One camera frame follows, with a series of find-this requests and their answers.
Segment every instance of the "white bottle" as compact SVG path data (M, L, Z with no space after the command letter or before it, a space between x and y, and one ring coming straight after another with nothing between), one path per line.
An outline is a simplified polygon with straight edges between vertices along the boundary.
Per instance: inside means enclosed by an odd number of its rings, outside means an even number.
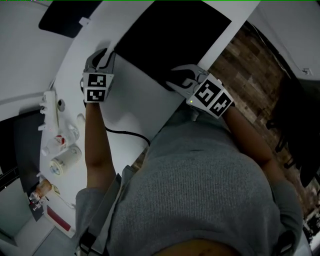
M67 124L68 131L62 132L54 138L50 139L47 145L41 149L44 156L49 154L58 154L66 147L72 145L79 138L79 131L72 124Z

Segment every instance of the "black cable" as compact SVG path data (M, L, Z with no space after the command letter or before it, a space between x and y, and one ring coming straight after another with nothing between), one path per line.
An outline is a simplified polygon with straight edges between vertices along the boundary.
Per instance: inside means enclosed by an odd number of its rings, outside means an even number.
M80 81L80 88L82 93L84 92L84 88L81 86L81 81ZM131 132L131 131L125 131L125 130L111 130L108 127L104 126L106 131L110 132L110 133L114 133L114 134L126 134L126 135L132 135L132 136L136 136L139 137L141 139L144 139L146 141L146 143L148 143L148 146L150 146L150 140L148 140L145 136L135 133L135 132Z

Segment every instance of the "black panel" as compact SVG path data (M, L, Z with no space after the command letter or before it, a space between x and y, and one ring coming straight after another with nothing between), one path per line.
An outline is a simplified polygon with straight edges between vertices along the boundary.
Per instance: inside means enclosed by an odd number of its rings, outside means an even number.
M45 115L38 110L19 115L14 121L14 148L23 191L29 196L39 182L40 149Z
M39 29L75 38L82 28L79 21L89 18L101 1L54 1L39 23Z
M230 22L202 1L155 1L115 52L168 89L164 74L198 64Z

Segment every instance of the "cup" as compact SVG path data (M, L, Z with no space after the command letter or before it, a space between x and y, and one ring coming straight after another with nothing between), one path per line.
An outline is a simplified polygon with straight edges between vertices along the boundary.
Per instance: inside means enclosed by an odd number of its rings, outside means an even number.
M67 151L54 157L50 161L50 171L57 176L61 176L62 174L65 174L76 162L78 162L81 156L82 153L80 148L75 145L70 146Z

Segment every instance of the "white table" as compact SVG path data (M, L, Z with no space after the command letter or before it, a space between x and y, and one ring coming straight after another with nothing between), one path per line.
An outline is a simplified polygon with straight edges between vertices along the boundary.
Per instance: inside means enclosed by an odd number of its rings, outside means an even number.
M213 64L259 2L206 2L228 17L231 24L203 56L198 64L201 68L207 70ZM56 76L54 88L58 99L63 99L66 106L65 111L59 114L61 117L77 124L77 115L80 113L85 115L79 82L86 59L108 44L108 52L111 52L121 37L151 4L151 1L104 1L94 11L89 24L83 27L74 39ZM207 27L206 32L210 33L210 28L214 24L201 24L201 26ZM115 59L114 75L112 90L106 102L101 104L105 125L112 130L139 133L151 140L175 112L183 98L177 93L167 91L118 55ZM79 130L80 138L76 144L84 154L85 133L83 127ZM135 136L110 132L107 134L117 173L121 173L126 165L132 165L147 146L143 139ZM50 132L43 131L41 147L45 146L52 136ZM40 171L58 187L65 201L75 203L77 192L87 184L84 157L61 177L49 171L49 161L52 157L40 155ZM50 193L48 198L50 199L48 205L75 228L75 211L69 209L53 193Z

